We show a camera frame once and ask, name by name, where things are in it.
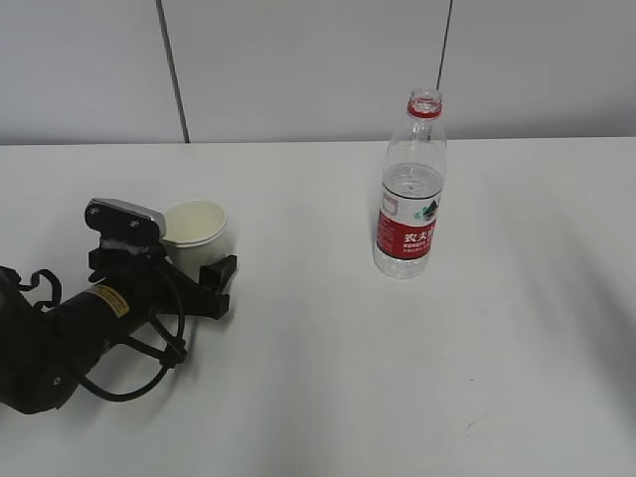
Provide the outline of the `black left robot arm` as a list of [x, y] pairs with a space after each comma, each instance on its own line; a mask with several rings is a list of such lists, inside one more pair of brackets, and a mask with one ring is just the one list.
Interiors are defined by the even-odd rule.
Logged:
[[[126, 402], [152, 391], [187, 358], [189, 316], [219, 320], [229, 311], [225, 289], [238, 268], [229, 255], [203, 265], [193, 280], [165, 253], [135, 256], [117, 250], [89, 255], [92, 286], [64, 300], [48, 269], [22, 282], [1, 269], [1, 401], [24, 414], [64, 405], [78, 387], [98, 398]], [[140, 389], [116, 394], [88, 373], [124, 345], [155, 359], [158, 373]]]

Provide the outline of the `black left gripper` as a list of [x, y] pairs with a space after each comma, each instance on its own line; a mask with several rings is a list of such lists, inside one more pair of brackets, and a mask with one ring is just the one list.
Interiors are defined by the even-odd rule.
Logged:
[[225, 293], [238, 257], [201, 265], [195, 282], [166, 254], [134, 256], [96, 249], [93, 286], [53, 310], [53, 342], [69, 358], [100, 357], [125, 344], [156, 359], [183, 359], [185, 317], [221, 319], [230, 308]]

